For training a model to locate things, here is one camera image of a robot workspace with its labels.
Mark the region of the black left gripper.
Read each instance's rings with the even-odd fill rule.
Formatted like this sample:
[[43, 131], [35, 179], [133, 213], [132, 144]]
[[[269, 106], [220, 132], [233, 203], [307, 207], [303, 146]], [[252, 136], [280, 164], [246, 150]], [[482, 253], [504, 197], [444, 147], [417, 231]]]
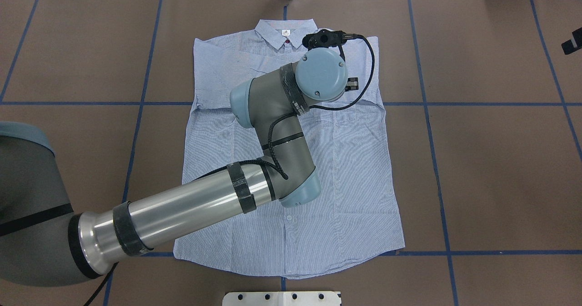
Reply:
[[349, 77], [346, 82], [347, 92], [359, 90], [358, 77]]

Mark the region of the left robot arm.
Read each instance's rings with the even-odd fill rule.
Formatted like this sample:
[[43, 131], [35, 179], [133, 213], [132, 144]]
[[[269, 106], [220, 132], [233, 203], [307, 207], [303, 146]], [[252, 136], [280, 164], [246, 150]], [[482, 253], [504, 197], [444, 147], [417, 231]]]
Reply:
[[110, 211], [75, 213], [44, 132], [1, 123], [1, 278], [27, 286], [96, 279], [121, 260], [278, 200], [307, 204], [321, 184], [298, 117], [345, 92], [344, 57], [326, 48], [234, 88], [231, 109], [264, 156]]

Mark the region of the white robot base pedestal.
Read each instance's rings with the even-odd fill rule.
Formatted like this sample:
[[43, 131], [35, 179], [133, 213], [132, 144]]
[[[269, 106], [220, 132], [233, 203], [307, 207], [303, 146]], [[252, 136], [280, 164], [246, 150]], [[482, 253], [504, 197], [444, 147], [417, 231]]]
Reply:
[[341, 293], [336, 291], [263, 291], [231, 292], [223, 306], [341, 306]]

